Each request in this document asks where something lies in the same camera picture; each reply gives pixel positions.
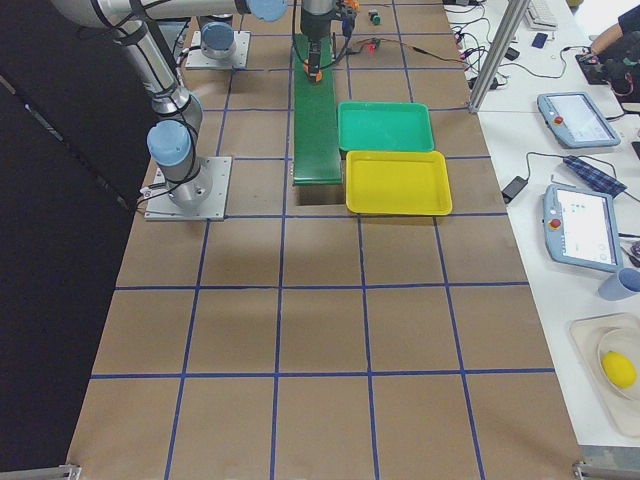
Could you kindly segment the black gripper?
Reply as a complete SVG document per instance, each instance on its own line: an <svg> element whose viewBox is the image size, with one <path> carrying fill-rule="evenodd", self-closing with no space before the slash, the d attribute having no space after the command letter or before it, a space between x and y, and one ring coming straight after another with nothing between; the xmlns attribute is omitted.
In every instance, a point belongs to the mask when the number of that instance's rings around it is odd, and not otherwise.
<svg viewBox="0 0 640 480"><path fill-rule="evenodd" d="M331 22L333 20L333 12L327 12L321 15L310 12L302 13L300 29L308 40L306 69L307 73L313 73L314 76L318 76L321 73L321 42L330 36Z"/></svg>

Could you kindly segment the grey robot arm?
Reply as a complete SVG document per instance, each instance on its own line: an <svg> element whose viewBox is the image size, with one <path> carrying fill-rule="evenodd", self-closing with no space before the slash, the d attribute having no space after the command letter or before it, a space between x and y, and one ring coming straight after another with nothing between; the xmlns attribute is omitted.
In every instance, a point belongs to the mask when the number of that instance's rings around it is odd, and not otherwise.
<svg viewBox="0 0 640 480"><path fill-rule="evenodd" d="M159 119L147 145L164 174L166 195L181 209L199 207L212 186L195 152L202 107L181 84L174 62L166 58L150 27L179 16L252 14L255 8L248 1L55 1L53 6L76 25L109 35L123 49Z"/></svg>
<svg viewBox="0 0 640 480"><path fill-rule="evenodd" d="M217 1L213 16L233 15L233 12L252 14L265 22L279 20L288 8L287 1ZM330 35L331 23L336 21L335 1L303 1L300 31L307 38L307 59L302 61L308 79L318 83L322 79L321 43ZM200 52L218 64L229 64L236 52L236 32L223 20L205 21L200 26Z"/></svg>

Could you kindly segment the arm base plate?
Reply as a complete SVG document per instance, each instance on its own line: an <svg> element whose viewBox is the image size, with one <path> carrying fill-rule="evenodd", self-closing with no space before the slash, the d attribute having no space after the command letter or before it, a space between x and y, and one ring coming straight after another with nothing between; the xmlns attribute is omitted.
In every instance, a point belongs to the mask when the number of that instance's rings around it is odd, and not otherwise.
<svg viewBox="0 0 640 480"><path fill-rule="evenodd" d="M200 170L194 180L169 193L159 167L153 183L159 183L144 194L144 218L148 221L223 221L232 170L231 157L197 157Z"/></svg>
<svg viewBox="0 0 640 480"><path fill-rule="evenodd" d="M201 32L192 37L184 66L188 70L240 70L247 67L251 33L235 31L234 40L227 49L215 49L204 44L201 49Z"/></svg>

